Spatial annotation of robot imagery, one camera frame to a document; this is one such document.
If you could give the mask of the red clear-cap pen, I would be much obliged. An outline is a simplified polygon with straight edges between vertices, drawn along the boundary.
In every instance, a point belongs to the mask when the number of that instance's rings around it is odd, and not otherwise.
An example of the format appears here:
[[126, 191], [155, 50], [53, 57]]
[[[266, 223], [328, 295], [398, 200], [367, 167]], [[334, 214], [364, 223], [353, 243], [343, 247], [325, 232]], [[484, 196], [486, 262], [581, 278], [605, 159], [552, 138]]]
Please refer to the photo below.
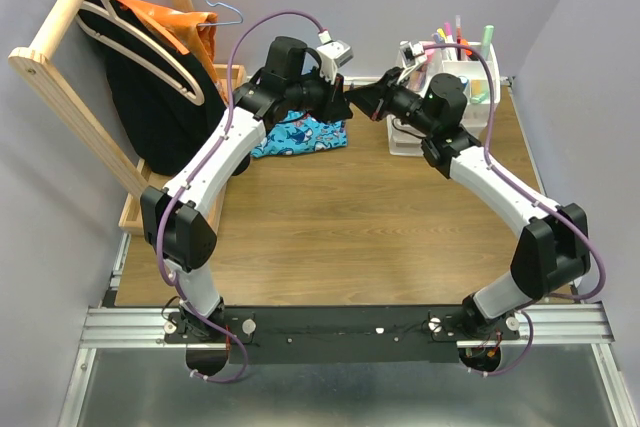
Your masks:
[[[459, 14], [455, 15], [455, 40], [456, 40], [456, 43], [458, 44], [460, 44], [462, 40], [461, 16]], [[457, 49], [456, 52], [457, 52], [456, 54], [457, 60], [462, 61], [463, 60], [462, 50]]]

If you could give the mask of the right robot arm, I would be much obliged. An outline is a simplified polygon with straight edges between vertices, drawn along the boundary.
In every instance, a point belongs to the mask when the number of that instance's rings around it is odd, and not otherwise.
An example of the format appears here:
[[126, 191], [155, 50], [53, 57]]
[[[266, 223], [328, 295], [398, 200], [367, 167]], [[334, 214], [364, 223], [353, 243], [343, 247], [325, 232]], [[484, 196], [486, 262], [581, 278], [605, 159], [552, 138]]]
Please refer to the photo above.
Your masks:
[[393, 116], [420, 132], [427, 163], [480, 198], [518, 239], [507, 272], [467, 296], [445, 323], [480, 339], [500, 318], [589, 272], [586, 214], [576, 204], [562, 206], [541, 195], [486, 155], [461, 124], [467, 97], [458, 77], [437, 74], [419, 95], [398, 84], [399, 76], [393, 68], [345, 97], [374, 121]]

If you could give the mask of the tan eraser block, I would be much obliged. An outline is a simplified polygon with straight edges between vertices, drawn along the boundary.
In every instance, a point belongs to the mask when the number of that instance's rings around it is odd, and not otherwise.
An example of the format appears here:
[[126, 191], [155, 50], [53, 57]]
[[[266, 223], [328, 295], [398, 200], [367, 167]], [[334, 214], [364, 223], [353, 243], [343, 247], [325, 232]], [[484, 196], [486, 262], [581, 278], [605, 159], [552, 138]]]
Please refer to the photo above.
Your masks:
[[471, 95], [477, 96], [485, 93], [487, 90], [487, 82], [484, 80], [472, 80], [471, 81]]

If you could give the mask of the pink lid pen tube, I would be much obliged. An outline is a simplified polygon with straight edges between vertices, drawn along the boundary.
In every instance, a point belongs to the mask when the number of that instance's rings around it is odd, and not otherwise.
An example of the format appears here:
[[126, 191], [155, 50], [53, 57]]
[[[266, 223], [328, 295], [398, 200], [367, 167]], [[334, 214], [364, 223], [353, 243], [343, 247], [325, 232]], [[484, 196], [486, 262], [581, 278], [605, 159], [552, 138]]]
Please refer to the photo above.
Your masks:
[[415, 92], [419, 93], [424, 88], [427, 78], [427, 71], [429, 67], [429, 56], [423, 54], [414, 60], [413, 70], [409, 75], [407, 87]]

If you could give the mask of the mint grey highlighter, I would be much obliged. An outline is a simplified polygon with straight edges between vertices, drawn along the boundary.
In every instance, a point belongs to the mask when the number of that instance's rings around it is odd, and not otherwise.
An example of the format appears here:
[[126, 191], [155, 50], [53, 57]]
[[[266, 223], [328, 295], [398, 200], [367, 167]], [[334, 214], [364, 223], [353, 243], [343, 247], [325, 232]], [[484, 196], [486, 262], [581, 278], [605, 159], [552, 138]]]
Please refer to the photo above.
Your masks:
[[490, 55], [491, 44], [493, 40], [494, 26], [489, 24], [484, 27], [483, 36], [480, 44], [480, 54], [487, 61]]

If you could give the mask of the orange black highlighter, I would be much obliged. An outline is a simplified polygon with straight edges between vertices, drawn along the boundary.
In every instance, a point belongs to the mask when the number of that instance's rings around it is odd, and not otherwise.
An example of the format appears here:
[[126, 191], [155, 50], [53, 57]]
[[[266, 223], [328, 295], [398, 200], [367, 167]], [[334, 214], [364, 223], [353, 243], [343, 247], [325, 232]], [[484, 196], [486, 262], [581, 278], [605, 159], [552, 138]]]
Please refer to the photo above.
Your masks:
[[460, 58], [465, 57], [467, 60], [471, 60], [471, 61], [476, 61], [477, 60], [476, 55], [474, 54], [474, 52], [472, 50], [468, 49], [470, 44], [466, 39], [461, 38], [459, 40], [459, 44], [464, 46], [464, 49], [462, 49], [460, 51]]

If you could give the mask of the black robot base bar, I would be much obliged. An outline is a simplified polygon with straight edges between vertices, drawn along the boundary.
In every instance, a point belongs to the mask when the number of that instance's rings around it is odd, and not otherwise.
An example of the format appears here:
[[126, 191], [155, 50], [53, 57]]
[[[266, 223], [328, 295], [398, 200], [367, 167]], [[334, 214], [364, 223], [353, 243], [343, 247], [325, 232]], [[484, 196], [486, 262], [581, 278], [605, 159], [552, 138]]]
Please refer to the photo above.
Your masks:
[[513, 314], [475, 322], [452, 304], [226, 306], [213, 320], [220, 331], [179, 309], [164, 325], [165, 342], [186, 346], [188, 366], [204, 374], [243, 362], [456, 363], [466, 346], [488, 349], [520, 337]]

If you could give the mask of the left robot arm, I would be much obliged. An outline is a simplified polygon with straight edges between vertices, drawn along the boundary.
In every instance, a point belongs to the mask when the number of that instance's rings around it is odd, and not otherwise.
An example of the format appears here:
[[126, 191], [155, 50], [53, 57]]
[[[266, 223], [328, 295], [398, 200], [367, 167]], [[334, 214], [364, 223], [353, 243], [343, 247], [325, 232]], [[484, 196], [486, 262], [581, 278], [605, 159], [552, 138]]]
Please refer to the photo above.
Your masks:
[[140, 198], [158, 270], [182, 300], [188, 331], [201, 342], [237, 339], [222, 325], [222, 297], [209, 269], [217, 235], [207, 216], [218, 194], [289, 112], [324, 123], [352, 115], [339, 70], [353, 50], [327, 32], [319, 38], [320, 46], [310, 48], [298, 39], [277, 37], [265, 65], [230, 94], [230, 108], [195, 156], [163, 188], [149, 187]]

